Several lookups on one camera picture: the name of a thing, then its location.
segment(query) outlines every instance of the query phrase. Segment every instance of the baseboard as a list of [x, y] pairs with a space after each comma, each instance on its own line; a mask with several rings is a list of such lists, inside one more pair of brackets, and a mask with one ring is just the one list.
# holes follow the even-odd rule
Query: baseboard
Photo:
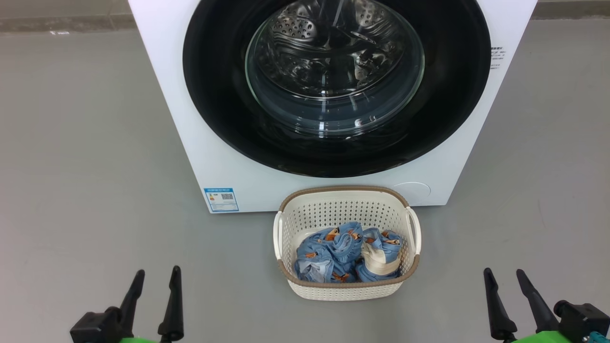
[[[610, 18], [610, 1], [539, 2], [532, 20]], [[136, 29], [131, 14], [50, 18], [0, 18], [0, 34], [46, 32], [53, 35]]]

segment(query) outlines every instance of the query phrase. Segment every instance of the laundry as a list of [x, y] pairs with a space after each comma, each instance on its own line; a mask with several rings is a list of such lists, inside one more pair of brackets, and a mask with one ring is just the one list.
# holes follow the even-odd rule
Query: laundry
[[356, 282], [362, 251], [362, 226], [349, 222], [307, 237], [296, 249], [298, 278], [318, 283]]
[[400, 276], [399, 253], [403, 239], [391, 230], [379, 232], [369, 228], [363, 232], [363, 261], [356, 266], [356, 272], [362, 282], [374, 282], [394, 279]]
[[362, 230], [358, 222], [327, 228], [296, 249], [298, 278], [317, 283], [372, 282], [400, 275], [402, 238], [390, 230]]

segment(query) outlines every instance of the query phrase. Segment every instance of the washing machine door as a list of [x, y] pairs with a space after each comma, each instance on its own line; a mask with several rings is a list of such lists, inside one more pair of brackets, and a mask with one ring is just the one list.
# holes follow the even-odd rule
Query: washing machine door
[[332, 178], [397, 167], [452, 135], [485, 88], [490, 50], [476, 0], [203, 0], [183, 63], [227, 144]]

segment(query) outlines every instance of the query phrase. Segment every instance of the white plastic basket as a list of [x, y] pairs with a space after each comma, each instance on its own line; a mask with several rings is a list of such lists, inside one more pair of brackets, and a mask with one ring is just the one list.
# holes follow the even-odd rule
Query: white plastic basket
[[[363, 228], [390, 229], [406, 244], [400, 251], [401, 276], [372, 283], [313, 283], [296, 277], [296, 249], [307, 236], [330, 226], [360, 222]], [[422, 231], [409, 203], [391, 189], [373, 186], [301, 190], [287, 197], [273, 223], [273, 246], [279, 268], [300, 297], [347, 301], [386, 297], [409, 278], [419, 263]]]

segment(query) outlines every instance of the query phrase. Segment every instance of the basket rim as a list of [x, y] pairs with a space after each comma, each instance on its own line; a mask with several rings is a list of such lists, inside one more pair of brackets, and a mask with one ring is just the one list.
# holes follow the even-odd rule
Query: basket rim
[[367, 192], [388, 193], [389, 195], [392, 195], [395, 198], [397, 198], [404, 205], [404, 207], [409, 207], [409, 203], [407, 202], [407, 200], [402, 195], [400, 195], [400, 193], [398, 193], [397, 191], [390, 189], [390, 188], [381, 187], [381, 186], [330, 186], [330, 187], [314, 187], [314, 188], [307, 188], [307, 189], [303, 189], [303, 190], [297, 190], [296, 192], [287, 196], [286, 199], [284, 199], [284, 201], [282, 201], [282, 204], [279, 206], [279, 211], [284, 212], [284, 209], [286, 208], [288, 203], [301, 195], [313, 194], [313, 193], [325, 193], [325, 192], [338, 192], [338, 191], [343, 191], [343, 190], [363, 190], [363, 191], [367, 191]]
[[413, 264], [411, 268], [404, 274], [395, 279], [390, 280], [382, 280], [382, 281], [374, 281], [374, 282], [356, 282], [356, 283], [316, 283], [311, 281], [303, 281], [297, 279], [295, 276], [290, 274], [290, 272], [286, 269], [284, 262], [281, 259], [278, 259], [279, 269], [282, 271], [284, 276], [288, 279], [288, 281], [297, 284], [302, 287], [314, 287], [314, 288], [339, 288], [339, 289], [351, 289], [351, 288], [368, 288], [368, 287], [379, 287], [379, 286], [389, 286], [391, 284], [402, 283], [406, 279], [408, 279], [413, 273], [417, 266], [419, 265], [420, 255], [415, 255], [413, 259]]

